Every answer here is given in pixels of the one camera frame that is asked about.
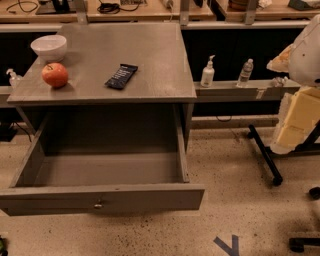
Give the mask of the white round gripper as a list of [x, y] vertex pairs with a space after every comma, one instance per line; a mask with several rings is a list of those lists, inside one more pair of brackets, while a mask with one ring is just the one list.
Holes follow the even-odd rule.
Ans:
[[294, 94], [285, 93], [278, 113], [270, 149], [276, 154], [295, 150], [311, 134], [320, 120], [320, 14], [314, 16], [292, 45], [266, 66], [287, 73], [303, 86]]

